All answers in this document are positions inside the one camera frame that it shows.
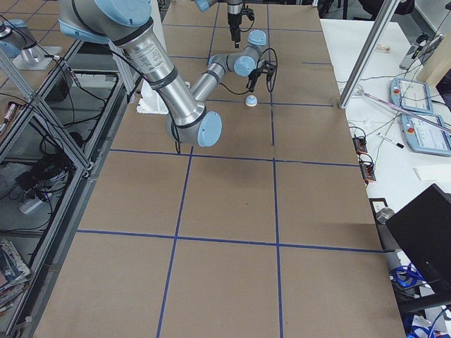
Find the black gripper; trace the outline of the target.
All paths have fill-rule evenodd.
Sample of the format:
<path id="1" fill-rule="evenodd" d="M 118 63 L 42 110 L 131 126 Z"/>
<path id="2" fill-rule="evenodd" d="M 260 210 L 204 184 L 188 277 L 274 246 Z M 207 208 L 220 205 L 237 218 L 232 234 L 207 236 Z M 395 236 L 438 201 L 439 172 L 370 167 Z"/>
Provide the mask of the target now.
<path id="1" fill-rule="evenodd" d="M 260 68 L 254 69 L 249 75 L 248 75 L 248 82 L 246 85 L 246 88 L 248 88 L 249 92 L 254 92 L 254 88 L 257 84 L 257 81 L 259 77 L 261 76 L 262 71 Z"/>
<path id="2" fill-rule="evenodd" d="M 240 25 L 242 19 L 240 14 L 228 14 L 228 25 L 230 29 L 230 36 L 233 40 L 234 48 L 240 47 Z"/>

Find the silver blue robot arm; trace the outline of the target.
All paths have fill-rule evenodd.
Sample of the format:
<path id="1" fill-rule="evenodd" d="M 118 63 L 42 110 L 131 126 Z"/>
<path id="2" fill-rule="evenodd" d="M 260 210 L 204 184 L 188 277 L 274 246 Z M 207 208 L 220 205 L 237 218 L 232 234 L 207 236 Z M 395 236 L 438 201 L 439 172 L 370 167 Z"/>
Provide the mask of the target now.
<path id="1" fill-rule="evenodd" d="M 97 44 L 112 42 L 129 55 L 168 108 L 166 128 L 177 142 L 213 146 L 223 123 L 217 112 L 207 110 L 205 99 L 226 73 L 254 75 L 264 63 L 266 33 L 252 30 L 242 51 L 211 57 L 206 71 L 189 88 L 154 34 L 150 1 L 61 1 L 59 8 L 63 34 Z"/>
<path id="2" fill-rule="evenodd" d="M 221 6 L 221 4 L 225 5 L 230 38 L 233 46 L 237 49 L 240 46 L 241 42 L 242 17 L 247 15 L 248 10 L 245 1 L 195 0 L 194 3 L 201 12 L 206 12 L 213 7 L 219 7 Z"/>

